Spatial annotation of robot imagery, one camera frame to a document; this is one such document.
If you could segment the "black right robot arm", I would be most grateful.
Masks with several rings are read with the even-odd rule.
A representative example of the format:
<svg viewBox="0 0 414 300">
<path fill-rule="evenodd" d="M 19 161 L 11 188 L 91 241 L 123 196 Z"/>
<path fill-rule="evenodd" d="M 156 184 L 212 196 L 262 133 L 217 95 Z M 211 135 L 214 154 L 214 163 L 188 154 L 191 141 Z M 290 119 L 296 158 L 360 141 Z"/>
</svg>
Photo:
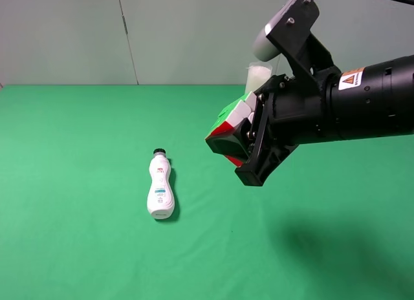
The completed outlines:
<svg viewBox="0 0 414 300">
<path fill-rule="evenodd" d="M 206 137 L 246 186 L 265 180 L 299 145 L 413 133 L 413 57 L 314 75 L 321 87 L 282 74 L 223 111 Z"/>
</svg>

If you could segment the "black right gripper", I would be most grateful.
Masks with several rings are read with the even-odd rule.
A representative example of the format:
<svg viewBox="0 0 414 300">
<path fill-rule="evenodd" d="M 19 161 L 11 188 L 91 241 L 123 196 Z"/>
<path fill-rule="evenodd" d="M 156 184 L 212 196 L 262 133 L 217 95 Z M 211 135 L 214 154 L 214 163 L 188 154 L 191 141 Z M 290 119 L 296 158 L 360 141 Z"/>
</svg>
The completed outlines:
<svg viewBox="0 0 414 300">
<path fill-rule="evenodd" d="M 312 83 L 273 76 L 257 92 L 253 122 L 223 121 L 205 138 L 208 147 L 233 163 L 246 186 L 262 186 L 268 176 L 301 144 L 337 141 L 340 134 L 331 109 L 331 74 Z"/>
</svg>

